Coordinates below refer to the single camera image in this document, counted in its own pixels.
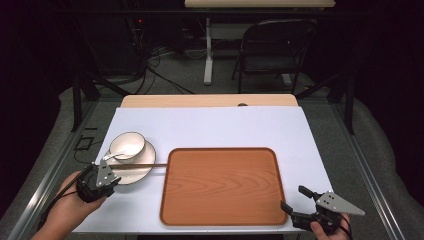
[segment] gray carpet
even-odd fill
[[[151,63],[154,65],[159,64],[155,67],[155,71],[162,76],[196,93],[236,93],[237,81],[230,80],[235,59],[233,56],[230,56],[230,58],[227,56],[225,54],[221,56],[220,52],[216,52],[213,83],[210,86],[203,84],[204,58],[190,58],[167,54],[161,56],[160,61],[158,58],[152,59]],[[121,85],[121,87],[135,93],[140,83],[141,81],[138,80]],[[307,76],[302,75],[297,89],[300,91],[304,89],[305,85],[310,84],[313,84],[313,82]],[[245,88],[246,90],[257,88],[280,90],[284,86],[281,81],[270,76],[259,85],[254,79],[248,79],[246,80]],[[78,136],[75,133],[70,133],[73,123],[71,91],[67,90],[60,96],[62,108],[56,125],[52,129],[50,137],[35,162],[27,181],[0,221],[0,239],[8,238],[44,175],[55,161],[62,160],[61,158],[63,156],[65,166],[60,173],[56,185],[53,187],[53,193],[57,191],[58,184],[66,176],[73,171],[81,170],[85,166],[85,164],[78,161],[91,162],[97,156],[101,143],[92,145],[88,150],[75,152],[73,149],[83,146],[90,139],[93,142],[102,141],[113,117],[114,110],[120,104],[121,99],[117,94],[101,86],[99,86],[99,90],[102,93],[102,99],[95,104],[93,113],[85,116],[87,121],[82,126],[83,130],[78,133]],[[180,94],[169,82],[159,77],[154,77],[152,73],[148,73],[143,88],[138,92],[138,94],[145,93]],[[355,152],[345,136],[343,126],[337,120],[338,116],[335,109],[338,107],[329,105],[325,101],[324,97],[327,93],[327,89],[323,89],[314,94],[314,96],[300,101],[300,105],[305,111],[335,192],[359,206],[367,213],[365,217],[352,217],[354,239],[390,239],[381,217],[376,210],[375,202],[370,197],[364,180],[358,171]],[[88,106],[91,105],[84,102],[84,107],[88,108]],[[355,138],[358,140],[405,238],[424,239],[424,230],[419,226],[424,220],[423,207],[417,204],[407,194],[405,187],[395,173],[395,159],[390,144],[387,142],[384,133],[372,118],[367,108],[359,101],[355,102],[354,129],[356,133]],[[77,140],[82,138],[82,141],[78,146],[77,142],[74,142],[72,150],[64,153],[64,146],[68,142],[68,139],[73,137]],[[35,232],[35,229],[34,225],[30,235]],[[136,236],[71,234],[68,239],[136,239]],[[285,239],[295,239],[295,236],[285,236]],[[301,239],[313,239],[313,237],[311,234],[305,233]]]

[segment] chair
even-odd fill
[[[249,27],[244,33],[239,56],[231,79],[238,68],[238,93],[243,74],[294,74],[291,93],[316,24],[309,20],[265,20]]]

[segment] wooden tray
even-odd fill
[[[160,218],[170,226],[282,225],[274,151],[180,148],[169,154]]]

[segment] white plate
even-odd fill
[[[143,153],[140,154],[140,156],[132,162],[132,164],[153,164],[156,160],[156,152],[152,144],[148,141],[146,141],[146,149],[143,150]],[[123,165],[122,163],[116,161],[115,158],[111,158],[107,160],[108,165]],[[127,170],[120,170],[116,169],[113,170],[113,172],[116,174],[117,177],[121,177],[121,181],[119,181],[119,185],[126,185],[135,183],[142,178],[144,178],[151,170],[152,168],[139,168],[139,169],[127,169]]]

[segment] human hand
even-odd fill
[[[63,181],[60,191],[64,189],[79,172],[74,172]],[[84,219],[98,209],[106,197],[91,203],[85,203],[76,193],[76,183],[63,194],[52,207],[43,227],[33,236],[35,239],[63,239],[72,232]]]
[[[342,216],[345,219],[342,219],[340,222],[340,225],[344,227],[345,229],[349,230],[349,217],[347,214],[342,213]],[[327,236],[327,234],[324,232],[324,229],[322,229],[321,225],[318,222],[311,222],[311,229],[315,234],[315,237],[317,240],[348,240],[348,235],[340,228],[336,230],[336,232],[333,235]]]

